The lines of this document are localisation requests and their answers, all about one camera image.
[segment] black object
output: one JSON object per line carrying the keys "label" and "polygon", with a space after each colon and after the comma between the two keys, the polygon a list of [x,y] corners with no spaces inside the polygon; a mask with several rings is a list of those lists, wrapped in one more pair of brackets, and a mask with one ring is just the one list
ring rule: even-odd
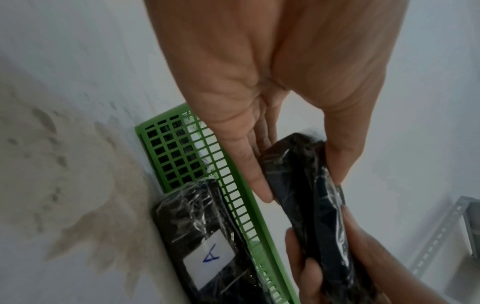
{"label": "black object", "polygon": [[377,290],[349,251],[343,192],[330,178],[325,142],[294,133],[270,147],[259,162],[304,256],[314,258],[322,268],[326,298],[333,304],[374,303]]}
{"label": "black object", "polygon": [[[216,180],[201,179],[188,183],[163,197],[152,209],[151,215],[193,304],[274,303],[270,292],[258,277],[247,243],[226,208]],[[209,238],[218,235],[219,231],[228,241],[234,258],[198,289],[189,273],[186,258]],[[218,253],[206,251],[203,262],[217,262],[216,255]]]}

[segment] white label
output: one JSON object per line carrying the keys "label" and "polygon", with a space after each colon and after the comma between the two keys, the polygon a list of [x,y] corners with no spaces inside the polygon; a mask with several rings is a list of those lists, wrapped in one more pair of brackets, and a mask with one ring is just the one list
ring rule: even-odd
{"label": "white label", "polygon": [[218,230],[183,259],[187,272],[197,287],[202,289],[231,260],[235,253],[223,233]]}

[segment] green plastic basket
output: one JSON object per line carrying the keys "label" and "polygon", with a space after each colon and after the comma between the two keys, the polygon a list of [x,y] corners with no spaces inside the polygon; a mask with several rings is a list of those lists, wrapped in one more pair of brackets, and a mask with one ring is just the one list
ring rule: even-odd
{"label": "green plastic basket", "polygon": [[214,176],[273,299],[300,304],[252,191],[213,132],[182,104],[136,127],[165,193]]}

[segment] black package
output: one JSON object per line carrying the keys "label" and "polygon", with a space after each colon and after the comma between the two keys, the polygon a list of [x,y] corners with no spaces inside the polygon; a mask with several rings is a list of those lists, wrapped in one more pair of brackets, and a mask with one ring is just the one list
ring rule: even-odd
{"label": "black package", "polygon": [[214,179],[188,183],[152,209],[193,304],[273,304]]}
{"label": "black package", "polygon": [[322,268],[326,298],[333,304],[374,303],[377,290],[349,251],[343,193],[330,178],[325,142],[294,133],[270,147],[259,162],[304,256]]}

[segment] white floor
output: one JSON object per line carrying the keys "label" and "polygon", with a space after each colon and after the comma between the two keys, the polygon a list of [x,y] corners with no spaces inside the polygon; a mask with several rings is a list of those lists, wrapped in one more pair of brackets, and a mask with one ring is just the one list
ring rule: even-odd
{"label": "white floor", "polygon": [[[407,265],[459,195],[480,197],[466,3],[412,1],[343,185],[359,223]],[[160,190],[134,126],[183,99],[142,1],[2,2],[0,45],[0,302],[186,303],[146,219]],[[290,95],[279,136],[312,127],[321,112]],[[289,223],[260,207],[286,263]],[[424,280],[455,294],[460,227],[450,242]]]}

